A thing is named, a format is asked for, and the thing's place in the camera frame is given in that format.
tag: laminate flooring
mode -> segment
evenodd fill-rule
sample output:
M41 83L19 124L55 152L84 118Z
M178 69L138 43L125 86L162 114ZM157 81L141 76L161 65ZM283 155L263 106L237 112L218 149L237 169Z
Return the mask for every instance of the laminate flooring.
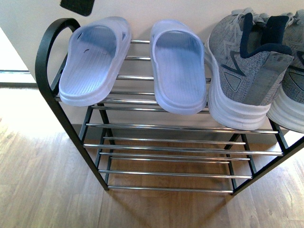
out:
M304 227L304 151L234 197L195 192L104 191L38 90L0 88L0 97L1 228ZM278 145L252 144L251 149L277 151ZM272 158L255 157L257 168ZM224 164L163 164L142 162L146 171L227 172ZM236 174L249 174L243 164L236 164ZM112 168L139 169L138 162L119 160L113 160ZM229 180L207 178L115 174L109 181L117 185L231 188Z

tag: chrome bar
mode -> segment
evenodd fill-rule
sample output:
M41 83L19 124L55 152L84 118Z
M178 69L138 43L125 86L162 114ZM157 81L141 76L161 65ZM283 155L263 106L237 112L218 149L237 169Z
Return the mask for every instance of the chrome bar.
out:
M133 39L133 40L131 40L131 44L150 44L150 41L149 40L136 40L136 39Z
M236 130L232 128L199 128L193 126L178 126L178 125L151 125L151 124L127 124L127 123L87 123L88 127L105 127L105 128L116 128L116 129L146 129L146 130L172 130L172 131L191 131L191 132L210 132L210 133L261 133L261 134L277 134L277 131L268 130L254 130L244 131Z
M207 177L226 179L252 179L252 176L224 175L224 174L201 174L201 173L178 173L178 172L143 172L143 171L121 171L121 170L98 170L100 173L109 174L136 174L152 176L174 176L174 177Z
M148 161L148 162L190 162L190 163L208 163L208 164L229 164L228 161L198 161L198 160L171 160L171 159L152 159L152 158L124 158L112 157L112 160L132 160L132 161Z
M134 154L134 153L106 153L100 152L100 155L106 156L124 156L140 158L174 158L174 159L199 159L207 161L249 161L249 158L232 158L232 157L207 157L207 156L185 156L185 155L163 155L163 154Z
M191 153L218 153L218 154L239 154L239 155L283 156L282 152L232 151L232 150L214 149L214 148L127 146L127 145L101 145L101 144L84 144L84 147L85 148L97 148L97 149L110 149L110 150L174 151L174 152L191 152Z
M128 187L128 186L108 186L109 189L126 189L126 190L160 190L160 191L193 191L193 192L212 192L212 193L230 193L231 190L208 190L208 189L180 189L180 188L150 188L150 187Z
M140 76L140 75L118 75L117 80L141 80L141 81L153 81L153 76Z
M167 142L167 143L206 143L206 144L224 144L224 145L245 145L245 142L230 141L204 141L204 140L181 140L181 139L142 139L142 138L124 138L124 137L104 137L106 140L120 141L142 141L142 142Z
M155 100L148 99L121 99L121 98L105 98L102 103L104 104L121 104L121 105L158 105Z
M113 95L148 95L148 96L154 96L154 93L130 92L130 91L111 91L110 94L113 94Z
M126 56L125 60L150 61L151 58L147 56Z
M109 111L143 111L143 112L167 113L167 111L162 108L130 108L130 107L92 106L92 109L109 110ZM203 110L203 111L200 111L199 114L209 114L209 111Z
M56 101L58 101L58 102L61 102L61 99L60 99L60 96L59 96L59 95L54 96L54 99L55 99Z

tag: sneaker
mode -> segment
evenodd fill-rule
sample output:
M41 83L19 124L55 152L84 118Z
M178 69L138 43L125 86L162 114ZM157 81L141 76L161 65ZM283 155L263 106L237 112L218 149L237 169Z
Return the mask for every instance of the sneaker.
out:
M213 29L206 48L213 72L208 106L220 124L241 130L263 125L294 59L290 47L282 45L288 20L247 8L233 11Z
M291 18L283 44L291 47L294 60L286 70L267 116L284 128L304 133L304 10Z

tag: metal shoe rack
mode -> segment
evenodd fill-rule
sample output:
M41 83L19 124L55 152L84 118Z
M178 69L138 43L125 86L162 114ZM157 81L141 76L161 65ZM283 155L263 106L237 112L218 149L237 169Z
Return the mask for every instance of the metal shoe rack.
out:
M49 84L47 67L50 51L52 49L53 43L58 36L58 34L65 28L70 28L74 32L80 25L75 19L59 19L52 23L46 30L43 39L41 41L37 59L36 59L36 80L41 94L47 101L48 105L56 115L57 119L60 121L64 127L66 133L71 138L72 142L86 161L87 165L90 167L100 184L105 190L109 189L136 189L136 190L171 190L171 191L198 191L198 192L214 192L214 193L230 193L238 194L240 191L248 187L250 184L257 181L259 178L264 176L266 173L271 171L273 168L281 164L283 161L288 159L290 156L298 152L304 147L304 137L294 143L292 146L288 146L284 135L280 127L270 121L273 128L272 131L268 130L255 130L255 131L241 131L234 130L230 128L208 128L208 127L185 127L185 126L172 126L172 125L149 125L149 124L123 124L123 123L112 123L110 122L107 112L117 111L131 113L137 112L166 112L157 106L154 99L141 99L142 96L150 96L154 98L154 93L146 92L127 92L127 91L112 91L110 95L103 100L101 103L89 106L85 115L83 125L81 127L80 133L77 134L74 130L71 122L66 116L64 110L60 105L60 98L58 96L58 83L61 77L62 70L65 66L65 61L62 63L57 75L55 76L53 82ZM136 45L148 45L149 41L139 41L133 40L133 44ZM126 61L150 61L149 57L137 57L137 56L127 56ZM134 75L118 75L117 80L141 80L143 83L145 81L152 81L152 76L134 76ZM138 98L128 99L128 96L136 96ZM99 112L103 123L91 123L90 119L93 112ZM208 114L208 109L201 111L197 115ZM99 140L98 144L88 144L85 143L87 131L92 128L100 128L100 134L97 135ZM138 138L138 137L115 137L113 135L113 129L125 129L125 130L136 130L138 137L146 130L155 131L155 134L163 132L179 132L179 135L187 135L189 133L208 133L208 134L230 134L230 140L224 141L202 141L202 140L188 140L188 139L156 139L156 138ZM269 152L269 151L252 151L250 150L247 134L272 134L276 137L280 147L280 152ZM242 141L237 142L237 139L241 137ZM130 141L134 142L134 145L121 145L117 142ZM224 148L201 148L198 147L170 147L170 146L153 146L153 145L138 145L136 142L165 142L165 143L192 143L195 145L205 145L205 144L221 144ZM231 150L233 145L244 146L243 151ZM87 151L87 148L96 148L96 160L93 161ZM267 163L263 168L257 170L254 163L253 156L275 156L273 160ZM107 159L106 167L100 168L101 158ZM187 162L189 164L196 165L222 165L226 166L227 173L224 174L207 174L207 173L189 173L189 172L162 172L162 171L125 171L113 169L111 164L114 160L132 161L141 164L141 162L160 162L161 164L171 164ZM235 175L234 164L236 162L245 162L248 165L251 174L250 175ZM109 185L109 180L112 176L123 178L127 175L144 175L144 176L172 176L184 177L184 178L198 178L198 180L204 181L205 179L210 179L212 181L218 180L231 180L228 189L204 189L204 188L172 188L166 187L147 187L147 186L134 186L132 183L126 186ZM238 184L237 180L245 180L241 184Z

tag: sneaker sole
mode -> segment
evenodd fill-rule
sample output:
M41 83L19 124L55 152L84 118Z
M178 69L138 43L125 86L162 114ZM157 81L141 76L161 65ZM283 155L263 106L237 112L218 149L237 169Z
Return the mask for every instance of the sneaker sole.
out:
M267 116L286 129L304 133L304 104L290 99L282 86L280 86L278 96L271 104Z
M270 105L255 106L233 101L225 96L219 80L219 65L209 48L209 39L205 48L205 60L212 70L212 80L209 87L209 111L220 124L240 129L255 130L261 127L266 119Z

